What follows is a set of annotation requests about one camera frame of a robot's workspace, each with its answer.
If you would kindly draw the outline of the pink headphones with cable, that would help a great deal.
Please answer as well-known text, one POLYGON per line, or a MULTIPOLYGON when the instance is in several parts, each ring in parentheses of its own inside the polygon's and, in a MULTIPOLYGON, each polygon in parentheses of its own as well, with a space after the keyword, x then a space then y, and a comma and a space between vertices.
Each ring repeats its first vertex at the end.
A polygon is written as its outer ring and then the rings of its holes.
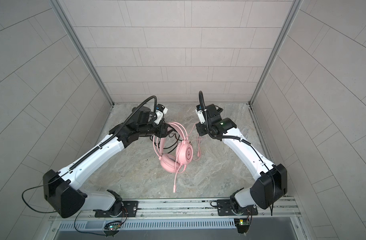
POLYGON ((153 136, 153 148, 160 160, 161 166, 169 173, 175 174, 173 192, 177 190, 177 176, 186 170, 186 167, 193 160, 193 147, 189 140, 189 135, 185 127, 177 122, 167 123, 167 130, 175 130, 182 140, 176 148, 175 155, 164 153, 165 141, 167 137, 153 136))

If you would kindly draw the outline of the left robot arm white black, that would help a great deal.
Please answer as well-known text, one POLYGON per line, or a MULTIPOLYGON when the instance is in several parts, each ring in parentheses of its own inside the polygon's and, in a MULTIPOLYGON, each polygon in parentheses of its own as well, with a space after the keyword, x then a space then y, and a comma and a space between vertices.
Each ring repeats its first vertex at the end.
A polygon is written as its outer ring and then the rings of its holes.
POLYGON ((123 212, 122 198, 112 190, 83 192, 84 182, 105 162, 142 137, 165 137, 170 132, 164 121, 165 107, 150 96, 133 108, 126 120, 113 127, 91 150, 70 165, 43 176, 44 198, 62 218, 84 210, 93 210, 105 217, 123 212))

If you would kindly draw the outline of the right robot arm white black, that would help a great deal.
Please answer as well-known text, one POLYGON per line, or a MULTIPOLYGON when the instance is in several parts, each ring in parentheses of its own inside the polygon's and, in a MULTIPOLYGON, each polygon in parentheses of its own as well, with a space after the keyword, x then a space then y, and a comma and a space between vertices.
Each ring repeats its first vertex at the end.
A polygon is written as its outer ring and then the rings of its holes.
POLYGON ((196 129, 199 135, 209 135, 230 147, 255 180, 251 188, 240 189, 230 196, 232 210, 240 213, 254 205, 264 210, 272 209, 273 204, 287 194, 287 169, 282 164, 275 165, 256 150, 236 123, 221 117, 222 108, 214 104, 207 106, 202 91, 199 91, 198 99, 196 113, 200 123, 196 124, 196 129))

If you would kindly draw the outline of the right circuit board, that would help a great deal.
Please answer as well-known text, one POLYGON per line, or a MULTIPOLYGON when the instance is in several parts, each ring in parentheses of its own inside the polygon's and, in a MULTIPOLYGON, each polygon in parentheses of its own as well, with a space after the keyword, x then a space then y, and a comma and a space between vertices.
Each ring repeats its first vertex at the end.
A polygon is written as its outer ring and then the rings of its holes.
POLYGON ((250 219, 234 219, 234 225, 239 234, 247 234, 251 225, 250 219))

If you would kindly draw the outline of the circuit board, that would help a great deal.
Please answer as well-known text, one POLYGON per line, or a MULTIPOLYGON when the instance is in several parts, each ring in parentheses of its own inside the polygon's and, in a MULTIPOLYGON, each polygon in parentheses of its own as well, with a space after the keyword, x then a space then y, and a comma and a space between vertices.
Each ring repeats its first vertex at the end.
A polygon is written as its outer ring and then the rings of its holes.
POLYGON ((121 228, 121 225, 122 221, 109 222, 104 226, 104 230, 109 232, 118 232, 121 228))
POLYGON ((250 219, 234 219, 234 225, 239 234, 247 234, 251 225, 250 219))

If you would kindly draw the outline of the white vent grille strip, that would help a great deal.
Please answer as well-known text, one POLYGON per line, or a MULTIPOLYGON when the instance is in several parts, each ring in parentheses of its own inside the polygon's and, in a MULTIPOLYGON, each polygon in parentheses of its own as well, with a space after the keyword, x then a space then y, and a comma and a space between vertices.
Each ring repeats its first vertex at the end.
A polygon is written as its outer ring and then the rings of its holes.
MULTIPOLYGON (((110 221, 64 221, 60 231, 102 232, 110 221)), ((154 219, 127 220, 120 228, 123 231, 135 230, 183 230, 183 229, 234 229, 234 219, 154 219)))

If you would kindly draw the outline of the left circuit board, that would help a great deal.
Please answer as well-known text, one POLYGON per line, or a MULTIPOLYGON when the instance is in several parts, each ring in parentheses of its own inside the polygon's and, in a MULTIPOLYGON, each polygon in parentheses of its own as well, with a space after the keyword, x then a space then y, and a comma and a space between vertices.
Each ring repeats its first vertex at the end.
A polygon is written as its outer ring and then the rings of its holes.
POLYGON ((122 221, 109 222, 104 226, 104 230, 109 232, 118 232, 121 228, 121 225, 122 221))

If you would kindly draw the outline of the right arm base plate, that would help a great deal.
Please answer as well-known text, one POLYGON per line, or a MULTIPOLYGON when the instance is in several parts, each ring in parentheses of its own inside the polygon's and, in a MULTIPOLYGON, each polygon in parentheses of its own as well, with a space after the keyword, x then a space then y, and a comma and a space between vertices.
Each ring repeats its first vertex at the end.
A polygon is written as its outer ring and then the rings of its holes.
POLYGON ((257 216, 258 210, 255 205, 239 207, 237 203, 231 199, 218 199, 212 201, 210 205, 217 209, 219 216, 257 216))

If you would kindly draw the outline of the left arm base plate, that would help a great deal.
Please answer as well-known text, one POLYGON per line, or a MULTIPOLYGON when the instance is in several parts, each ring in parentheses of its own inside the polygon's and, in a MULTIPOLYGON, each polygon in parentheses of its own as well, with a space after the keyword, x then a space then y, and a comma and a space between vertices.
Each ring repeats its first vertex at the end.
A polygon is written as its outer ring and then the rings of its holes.
POLYGON ((108 210, 94 210, 95 218, 135 217, 138 201, 116 201, 108 210))

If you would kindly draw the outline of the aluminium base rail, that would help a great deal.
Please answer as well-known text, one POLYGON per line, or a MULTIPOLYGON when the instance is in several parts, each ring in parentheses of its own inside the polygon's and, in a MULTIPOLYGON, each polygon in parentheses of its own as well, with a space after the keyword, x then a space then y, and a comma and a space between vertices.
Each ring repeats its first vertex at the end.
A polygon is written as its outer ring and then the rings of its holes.
MULTIPOLYGON (((138 210, 135 217, 128 220, 151 219, 217 219, 250 217, 250 216, 219 216, 217 209, 210 203, 218 199, 228 198, 188 198, 188 199, 128 199, 125 201, 138 201, 138 210)), ((253 218, 268 217, 300 217, 301 213, 293 197, 283 197, 276 201, 272 207, 258 210, 253 218)))

